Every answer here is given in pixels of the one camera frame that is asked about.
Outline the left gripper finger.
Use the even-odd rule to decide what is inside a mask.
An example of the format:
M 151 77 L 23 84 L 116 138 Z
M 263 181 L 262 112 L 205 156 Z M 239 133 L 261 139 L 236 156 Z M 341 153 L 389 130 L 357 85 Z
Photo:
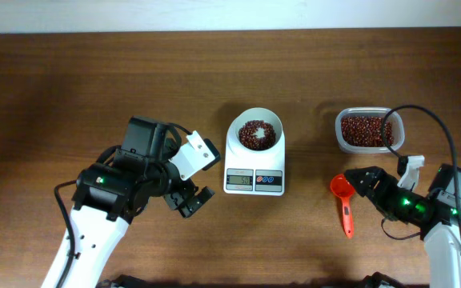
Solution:
M 214 191 L 204 187 L 198 194 L 190 196 L 180 207 L 180 214 L 183 218 L 193 216 L 204 204 L 214 196 Z
M 182 216 L 193 214 L 192 209 L 186 203 L 186 199 L 180 193 L 166 194 L 163 199 L 170 210 L 177 210 Z

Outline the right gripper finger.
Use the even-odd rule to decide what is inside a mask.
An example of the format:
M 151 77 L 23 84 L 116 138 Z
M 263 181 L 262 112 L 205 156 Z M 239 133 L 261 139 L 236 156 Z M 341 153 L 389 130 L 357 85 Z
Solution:
M 361 197 L 369 198 L 370 200 L 375 197 L 375 185 L 379 180 L 373 175 L 346 176 L 346 179 Z
M 375 186 L 386 176 L 384 169 L 377 166 L 370 166 L 359 169 L 349 169 L 344 172 L 345 179 L 352 186 Z

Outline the orange measuring scoop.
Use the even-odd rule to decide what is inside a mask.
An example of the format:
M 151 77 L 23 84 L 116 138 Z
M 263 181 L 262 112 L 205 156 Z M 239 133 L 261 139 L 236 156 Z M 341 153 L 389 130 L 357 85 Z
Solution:
M 330 189 L 341 202 L 343 231 L 348 238 L 352 238 L 354 235 L 354 223 L 350 200 L 355 193 L 355 189 L 346 180 L 344 174 L 338 174 L 331 179 Z

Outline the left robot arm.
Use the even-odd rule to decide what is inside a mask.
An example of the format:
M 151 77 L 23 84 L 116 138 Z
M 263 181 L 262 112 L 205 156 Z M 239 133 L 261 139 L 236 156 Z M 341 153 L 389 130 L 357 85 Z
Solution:
M 134 116 L 122 144 L 104 150 L 72 181 L 68 210 L 54 196 L 66 233 L 43 281 L 44 287 L 94 287 L 107 260 L 134 218 L 151 198 L 163 198 L 171 210 L 191 217 L 213 195 L 192 176 L 209 170 L 221 156 L 208 138 L 179 124 Z

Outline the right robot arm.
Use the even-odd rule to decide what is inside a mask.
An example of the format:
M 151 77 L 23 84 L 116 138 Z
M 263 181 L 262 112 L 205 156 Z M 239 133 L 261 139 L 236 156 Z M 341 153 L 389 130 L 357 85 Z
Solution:
M 345 179 L 389 221 L 419 228 L 430 259 L 431 287 L 461 287 L 461 211 L 413 191 L 420 165 L 407 164 L 400 179 L 371 166 L 346 170 Z

